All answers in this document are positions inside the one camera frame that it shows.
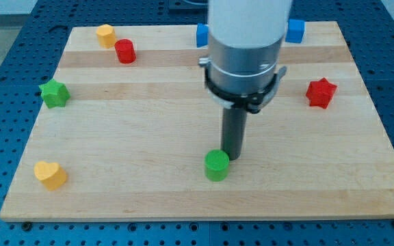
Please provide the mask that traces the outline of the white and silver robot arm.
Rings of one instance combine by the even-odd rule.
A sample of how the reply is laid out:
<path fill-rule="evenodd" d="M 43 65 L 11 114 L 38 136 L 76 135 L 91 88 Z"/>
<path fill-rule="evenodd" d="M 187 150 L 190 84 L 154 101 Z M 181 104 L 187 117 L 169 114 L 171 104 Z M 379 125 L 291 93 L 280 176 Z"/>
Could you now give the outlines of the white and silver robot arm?
<path fill-rule="evenodd" d="M 292 0 L 208 1 L 206 68 L 224 92 L 253 94 L 274 76 Z"/>

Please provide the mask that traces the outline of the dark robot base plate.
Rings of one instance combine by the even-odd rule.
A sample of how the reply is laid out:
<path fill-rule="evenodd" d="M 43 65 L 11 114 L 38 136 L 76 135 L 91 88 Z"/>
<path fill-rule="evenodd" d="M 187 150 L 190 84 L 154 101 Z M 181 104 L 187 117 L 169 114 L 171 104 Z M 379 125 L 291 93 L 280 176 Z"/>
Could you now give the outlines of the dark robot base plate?
<path fill-rule="evenodd" d="M 207 0 L 169 0 L 168 11 L 173 14 L 200 14 L 207 11 Z"/>

